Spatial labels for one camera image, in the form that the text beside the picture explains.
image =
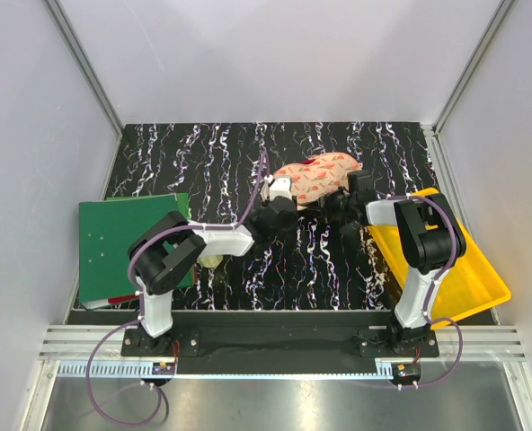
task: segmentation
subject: black surface with white streaks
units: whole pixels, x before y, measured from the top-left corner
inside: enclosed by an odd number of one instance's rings
[[[230,223],[246,207],[257,160],[271,170],[313,154],[349,153],[372,171],[376,189],[396,194],[436,185],[417,123],[139,124],[126,127],[107,196],[185,192],[191,217]],[[336,226],[302,216],[297,230],[263,255],[225,258],[175,292],[174,309],[379,309],[397,290],[368,232],[362,244]]]

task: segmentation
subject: yellow tray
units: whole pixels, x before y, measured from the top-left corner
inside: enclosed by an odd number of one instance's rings
[[[418,196],[438,193],[436,189],[416,192]],[[476,314],[511,298],[511,292],[501,280],[472,237],[459,222],[465,236],[465,255],[457,260],[441,286],[432,308],[432,319],[450,317],[455,321]],[[402,287],[408,275],[408,263],[402,253],[397,227],[370,226],[369,231],[382,251],[395,279]],[[433,328],[448,325],[439,323]]]

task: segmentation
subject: metal floor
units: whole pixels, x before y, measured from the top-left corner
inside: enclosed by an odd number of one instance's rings
[[[423,381],[443,372],[424,364]],[[96,399],[108,399],[129,379],[94,379]],[[374,389],[383,382],[176,380],[164,386],[170,402],[148,430],[521,430],[505,373],[497,364],[461,364],[444,383],[429,389]],[[115,418],[139,421],[155,406],[145,388],[122,394],[104,409]],[[46,431],[118,430],[98,414],[79,419],[90,403],[84,379],[59,378]]]

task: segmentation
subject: green folder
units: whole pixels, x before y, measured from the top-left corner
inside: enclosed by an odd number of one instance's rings
[[[79,302],[132,295],[127,278],[129,247],[166,213],[189,213],[188,195],[109,198],[79,204]],[[195,283],[194,269],[179,287]]]

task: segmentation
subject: gray wall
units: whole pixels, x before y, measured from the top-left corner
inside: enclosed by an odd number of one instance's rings
[[[116,137],[40,0],[0,2],[0,430],[17,429]]]
[[[532,371],[532,0],[516,4],[442,139],[474,237],[513,293],[500,316]]]
[[[61,3],[125,123],[431,123],[499,0]]]

